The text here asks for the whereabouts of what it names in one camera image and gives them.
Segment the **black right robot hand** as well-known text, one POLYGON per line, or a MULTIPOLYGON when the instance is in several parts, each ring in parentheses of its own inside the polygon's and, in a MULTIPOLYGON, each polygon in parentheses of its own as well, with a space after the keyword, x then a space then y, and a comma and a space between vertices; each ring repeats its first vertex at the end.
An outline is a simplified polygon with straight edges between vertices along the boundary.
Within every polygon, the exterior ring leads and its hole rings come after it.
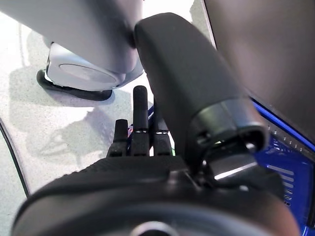
POLYGON ((262 117, 207 38, 173 13, 139 21, 134 39, 154 95, 134 89, 132 139, 118 120, 106 158, 21 206, 13 236, 297 236, 278 173, 254 154, 262 117))

